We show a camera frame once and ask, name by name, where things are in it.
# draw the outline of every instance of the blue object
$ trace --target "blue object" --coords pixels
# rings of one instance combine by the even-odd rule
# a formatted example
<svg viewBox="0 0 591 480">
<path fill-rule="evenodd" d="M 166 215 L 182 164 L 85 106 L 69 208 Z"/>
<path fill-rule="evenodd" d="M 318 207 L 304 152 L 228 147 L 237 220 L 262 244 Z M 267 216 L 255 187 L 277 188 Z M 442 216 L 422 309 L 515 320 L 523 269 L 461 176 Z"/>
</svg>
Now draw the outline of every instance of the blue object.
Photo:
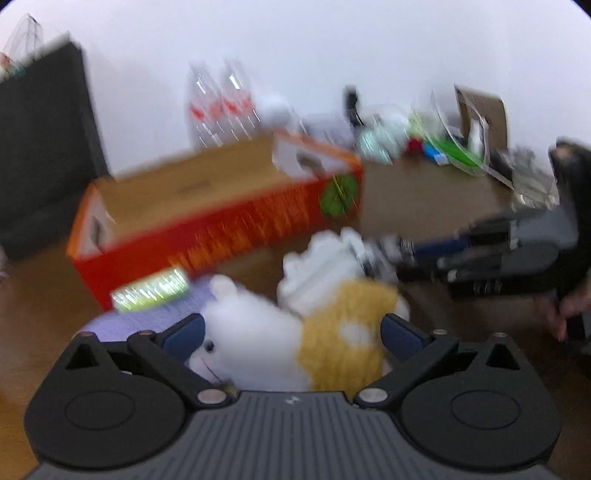
<svg viewBox="0 0 591 480">
<path fill-rule="evenodd" d="M 429 339 L 421 335 L 403 319 L 396 320 L 392 314 L 386 315 L 380 324 L 379 334 L 382 344 L 401 362 L 405 362 L 428 344 Z"/>
<path fill-rule="evenodd" d="M 162 342 L 162 350 L 185 363 L 191 354 L 203 343 L 205 337 L 205 320 L 197 313 L 190 315 L 178 323 L 178 328 L 168 333 Z"/>
<path fill-rule="evenodd" d="M 437 258 L 444 255 L 453 255 L 463 252 L 470 246 L 467 238 L 446 238 L 431 242 L 414 242 L 413 256 L 417 260 L 422 258 Z"/>
<path fill-rule="evenodd" d="M 449 163 L 445 153 L 440 152 L 430 143 L 423 143 L 423 154 L 437 165 L 447 165 Z"/>
</svg>

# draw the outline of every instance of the green plastic item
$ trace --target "green plastic item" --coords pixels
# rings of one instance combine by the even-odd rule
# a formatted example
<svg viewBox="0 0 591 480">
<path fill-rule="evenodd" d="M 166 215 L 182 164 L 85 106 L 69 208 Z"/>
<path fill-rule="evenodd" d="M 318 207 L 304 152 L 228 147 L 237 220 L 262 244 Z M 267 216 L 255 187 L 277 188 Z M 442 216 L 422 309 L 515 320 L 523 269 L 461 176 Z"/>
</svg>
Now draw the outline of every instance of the green plastic item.
<svg viewBox="0 0 591 480">
<path fill-rule="evenodd" d="M 468 150 L 461 149 L 452 140 L 435 141 L 435 146 L 440 152 L 445 153 L 448 157 L 454 158 L 471 168 L 480 168 L 482 159 L 474 155 Z"/>
<path fill-rule="evenodd" d="M 119 312 L 138 312 L 169 303 L 189 293 L 189 279 L 182 268 L 167 268 L 111 292 Z"/>
</svg>

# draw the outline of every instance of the black device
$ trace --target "black device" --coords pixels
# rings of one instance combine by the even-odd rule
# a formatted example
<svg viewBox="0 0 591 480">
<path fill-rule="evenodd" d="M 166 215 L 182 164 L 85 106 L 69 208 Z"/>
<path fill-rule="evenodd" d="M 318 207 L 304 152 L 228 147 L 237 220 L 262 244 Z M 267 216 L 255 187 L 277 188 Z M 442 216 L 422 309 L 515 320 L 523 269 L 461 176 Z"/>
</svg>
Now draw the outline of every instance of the black device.
<svg viewBox="0 0 591 480">
<path fill-rule="evenodd" d="M 463 343 L 390 314 L 393 370 L 357 393 L 218 390 L 183 363 L 197 314 L 156 335 L 78 334 L 31 400 L 30 480 L 556 480 L 557 407 L 511 338 Z"/>
<path fill-rule="evenodd" d="M 567 296 L 591 268 L 591 151 L 559 141 L 550 159 L 560 193 L 554 210 L 525 209 L 476 222 L 457 236 L 467 248 L 403 258 L 398 279 L 445 283 L 457 299 L 554 292 L 559 302 Z M 571 341 L 589 341 L 582 316 L 567 325 Z"/>
</svg>

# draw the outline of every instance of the orange packaging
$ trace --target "orange packaging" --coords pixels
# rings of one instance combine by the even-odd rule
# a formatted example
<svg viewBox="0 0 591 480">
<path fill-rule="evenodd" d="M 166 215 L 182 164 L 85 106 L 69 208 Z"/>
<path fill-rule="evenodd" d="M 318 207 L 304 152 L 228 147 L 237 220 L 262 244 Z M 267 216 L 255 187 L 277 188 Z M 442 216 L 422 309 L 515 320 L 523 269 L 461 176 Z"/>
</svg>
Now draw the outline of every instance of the orange packaging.
<svg viewBox="0 0 591 480">
<path fill-rule="evenodd" d="M 171 265 L 195 276 L 254 248 L 359 213 L 357 156 L 287 134 L 99 179 L 67 256 L 104 310 L 111 291 Z"/>
</svg>

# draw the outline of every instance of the stuffed animal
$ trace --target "stuffed animal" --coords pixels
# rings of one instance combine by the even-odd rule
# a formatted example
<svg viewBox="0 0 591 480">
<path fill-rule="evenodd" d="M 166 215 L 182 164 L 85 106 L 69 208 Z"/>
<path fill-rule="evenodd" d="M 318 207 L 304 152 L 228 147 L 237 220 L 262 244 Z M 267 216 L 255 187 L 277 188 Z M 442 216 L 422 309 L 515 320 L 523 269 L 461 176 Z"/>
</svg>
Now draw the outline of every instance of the stuffed animal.
<svg viewBox="0 0 591 480">
<path fill-rule="evenodd" d="M 388 371 L 379 325 L 397 308 L 395 287 L 346 280 L 303 319 L 222 275 L 211 279 L 210 291 L 215 300 L 201 312 L 204 340 L 188 365 L 214 385 L 351 396 Z"/>
</svg>

